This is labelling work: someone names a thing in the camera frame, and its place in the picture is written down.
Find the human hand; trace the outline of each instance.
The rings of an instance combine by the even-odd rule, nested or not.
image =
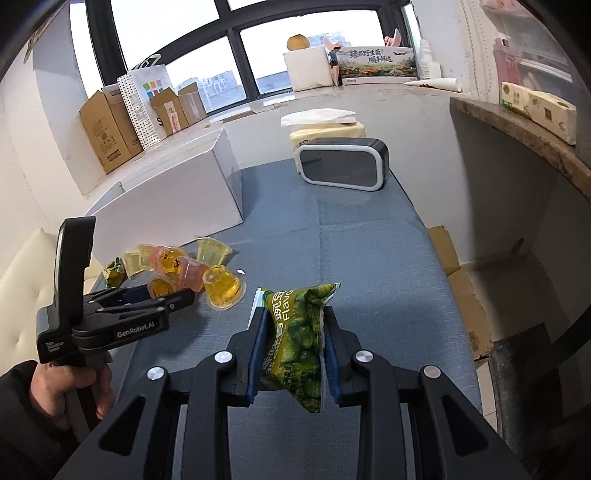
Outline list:
[[[112,361],[108,355],[107,362]],[[64,393],[74,388],[88,387],[97,382],[99,398],[96,400],[96,416],[100,420],[107,414],[115,402],[111,390],[112,373],[108,365],[97,372],[89,367],[71,367],[63,365],[37,364],[29,397],[31,405],[42,415],[48,417],[59,429],[68,430],[71,425],[66,416]]]

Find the green snack bag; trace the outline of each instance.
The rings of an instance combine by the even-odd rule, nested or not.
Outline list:
[[[103,269],[103,276],[107,288],[119,288],[127,280],[127,273],[123,261],[117,257]]]
[[[263,361],[261,390],[286,389],[307,411],[320,412],[323,309],[339,287],[340,283],[324,283],[276,293],[257,289],[252,313],[255,307],[264,306],[275,324],[275,336]]]

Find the blue tablecloth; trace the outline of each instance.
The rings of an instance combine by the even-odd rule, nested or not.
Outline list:
[[[438,365],[480,408],[453,294],[395,178],[378,192],[320,187],[305,183],[293,160],[285,160],[242,170],[242,185],[244,223],[214,236],[235,250],[228,266],[246,272],[245,297],[224,312],[200,298],[173,314],[169,331],[135,346],[123,392],[154,365],[190,368],[223,349],[246,329],[257,287],[281,291],[340,281],[330,304],[364,348],[405,368]],[[229,411],[233,478],[353,479],[358,430],[359,410],[338,408],[330,397],[325,413],[309,414],[285,391],[259,393],[250,408]]]

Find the countertop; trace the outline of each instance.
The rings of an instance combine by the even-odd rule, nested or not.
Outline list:
[[[591,169],[579,160],[574,147],[552,132],[495,103],[451,97],[450,107],[501,130],[537,153],[591,202]]]

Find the sofa cushion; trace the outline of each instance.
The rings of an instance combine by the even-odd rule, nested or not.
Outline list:
[[[0,375],[37,356],[37,310],[53,303],[57,237],[35,230],[0,278]],[[94,258],[85,271],[87,293],[102,271]]]

